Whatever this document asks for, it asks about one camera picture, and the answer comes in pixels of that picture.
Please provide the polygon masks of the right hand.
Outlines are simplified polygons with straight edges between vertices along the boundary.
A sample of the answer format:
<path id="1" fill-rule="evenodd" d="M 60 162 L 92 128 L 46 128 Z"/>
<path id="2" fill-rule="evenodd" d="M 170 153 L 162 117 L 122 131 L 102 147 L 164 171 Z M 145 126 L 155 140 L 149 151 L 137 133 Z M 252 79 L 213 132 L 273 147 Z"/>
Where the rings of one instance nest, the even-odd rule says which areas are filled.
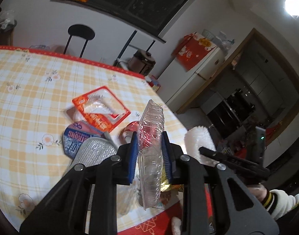
<path id="1" fill-rule="evenodd" d="M 260 202 L 267 196 L 267 189 L 262 184 L 249 185 L 247 188 Z"/>

